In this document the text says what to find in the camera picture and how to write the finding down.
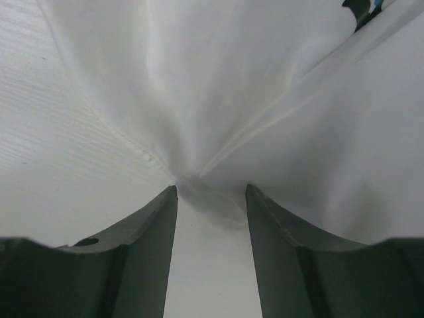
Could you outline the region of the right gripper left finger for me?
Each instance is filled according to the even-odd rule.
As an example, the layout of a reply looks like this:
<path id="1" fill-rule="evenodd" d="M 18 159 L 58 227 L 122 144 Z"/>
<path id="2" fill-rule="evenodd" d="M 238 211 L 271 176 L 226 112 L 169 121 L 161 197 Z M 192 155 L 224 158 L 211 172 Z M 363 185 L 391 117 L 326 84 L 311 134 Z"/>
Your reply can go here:
<path id="1" fill-rule="evenodd" d="M 2 238 L 1 316 L 162 317 L 177 210 L 170 186 L 72 246 Z"/>

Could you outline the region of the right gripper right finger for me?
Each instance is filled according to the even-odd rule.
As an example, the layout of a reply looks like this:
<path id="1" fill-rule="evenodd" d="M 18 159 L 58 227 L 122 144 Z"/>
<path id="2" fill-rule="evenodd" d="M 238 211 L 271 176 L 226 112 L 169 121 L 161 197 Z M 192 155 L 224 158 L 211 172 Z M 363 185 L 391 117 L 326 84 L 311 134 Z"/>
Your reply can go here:
<path id="1" fill-rule="evenodd" d="M 423 239 L 360 244 L 245 192 L 264 317 L 422 317 Z"/>

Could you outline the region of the white printed t shirt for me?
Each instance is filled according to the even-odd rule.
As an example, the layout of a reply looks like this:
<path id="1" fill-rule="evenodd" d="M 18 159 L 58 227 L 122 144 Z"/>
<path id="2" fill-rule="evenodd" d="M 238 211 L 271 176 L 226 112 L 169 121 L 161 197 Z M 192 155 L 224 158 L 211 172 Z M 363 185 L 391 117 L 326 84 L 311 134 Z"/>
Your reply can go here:
<path id="1" fill-rule="evenodd" d="M 244 190 L 423 235 L 422 1 L 42 1 L 79 99 L 178 187 L 167 317 L 261 317 Z"/>

